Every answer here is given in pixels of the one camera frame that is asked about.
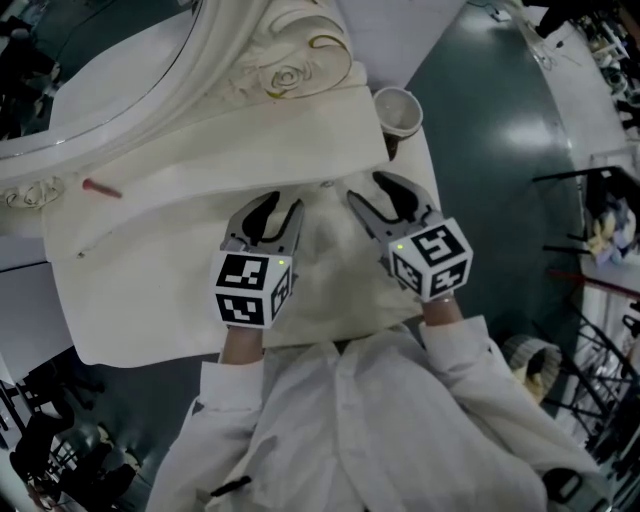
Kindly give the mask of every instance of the person's arm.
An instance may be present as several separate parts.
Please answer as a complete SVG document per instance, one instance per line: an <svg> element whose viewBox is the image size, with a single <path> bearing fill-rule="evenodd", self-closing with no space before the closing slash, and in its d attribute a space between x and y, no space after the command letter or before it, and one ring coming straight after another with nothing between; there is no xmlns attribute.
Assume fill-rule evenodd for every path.
<svg viewBox="0 0 640 512"><path fill-rule="evenodd" d="M464 320L458 303L450 294L442 299L422 303L422 315L426 325L437 327Z"/></svg>
<svg viewBox="0 0 640 512"><path fill-rule="evenodd" d="M455 303L425 305L426 325L420 332L436 378L476 424L540 476L568 468L599 479L591 456L513 377L489 338L484 318L455 322L458 313Z"/></svg>
<svg viewBox="0 0 640 512"><path fill-rule="evenodd" d="M262 331L230 327L220 363L203 363L202 409L185 421L160 465L147 510L191 511L247 452L262 409Z"/></svg>

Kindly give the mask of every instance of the black strap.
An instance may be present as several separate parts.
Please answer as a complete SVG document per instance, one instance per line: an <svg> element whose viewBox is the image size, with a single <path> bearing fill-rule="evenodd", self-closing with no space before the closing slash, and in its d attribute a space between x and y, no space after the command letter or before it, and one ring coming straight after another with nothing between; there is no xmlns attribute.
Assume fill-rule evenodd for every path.
<svg viewBox="0 0 640 512"><path fill-rule="evenodd" d="M237 491L241 487L244 487L245 485L250 483L251 477L245 475L238 480L232 480L231 482L224 484L222 487L218 487L211 493L211 496L214 498L219 498L220 496L224 496L225 494L228 494L230 492Z"/></svg>

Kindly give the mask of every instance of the mirror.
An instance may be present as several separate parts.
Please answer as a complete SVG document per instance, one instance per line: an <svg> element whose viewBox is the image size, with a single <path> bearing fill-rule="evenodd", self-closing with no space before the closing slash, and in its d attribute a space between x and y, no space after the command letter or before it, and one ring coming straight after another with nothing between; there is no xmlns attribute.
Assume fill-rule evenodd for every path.
<svg viewBox="0 0 640 512"><path fill-rule="evenodd" d="M194 14L190 0L0 0L0 159L129 109L171 67ZM46 136L61 127L63 140Z"/></svg>

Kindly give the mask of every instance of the white shirt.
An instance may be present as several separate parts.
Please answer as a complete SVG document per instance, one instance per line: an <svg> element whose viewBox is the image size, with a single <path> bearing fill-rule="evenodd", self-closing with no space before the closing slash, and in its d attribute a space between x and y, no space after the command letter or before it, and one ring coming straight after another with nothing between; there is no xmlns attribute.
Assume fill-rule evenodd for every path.
<svg viewBox="0 0 640 512"><path fill-rule="evenodd" d="M598 468L509 372L482 317L203 364L148 510L544 511L541 475ZM220 498L210 493L248 475Z"/></svg>

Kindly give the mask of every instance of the dark green floor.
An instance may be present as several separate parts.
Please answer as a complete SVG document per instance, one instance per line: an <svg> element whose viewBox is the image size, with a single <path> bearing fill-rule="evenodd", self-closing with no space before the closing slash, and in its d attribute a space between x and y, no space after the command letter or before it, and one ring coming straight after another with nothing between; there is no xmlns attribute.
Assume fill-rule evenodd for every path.
<svg viewBox="0 0 640 512"><path fill-rule="evenodd" d="M557 108L521 33L468 5L408 88L424 108L443 209L475 252L469 283L457 292L464 313L484 315L494 335L503 320L519 316L574 343L575 322L562 305L571 287L545 271L577 269L577 262L541 248L580 233L578 195L572 180L531 183L573 167Z"/></svg>
<svg viewBox="0 0 640 512"><path fill-rule="evenodd" d="M576 263L541 247L578 231L577 192L570 181L531 183L572 167L558 112L524 39L511 24L494 25L482 9L467 7L409 88L424 107L444 210L475 250L469 284L457 294L464 313L485 315L496 335L505 319L534 319L572 344L575 322L562 306L570 288L545 269ZM143 477L151 481L197 393L199 360L89 371L106 392L79 423L91 432L91 424L103 422L144 459ZM142 509L147 492L136 481L126 498Z"/></svg>

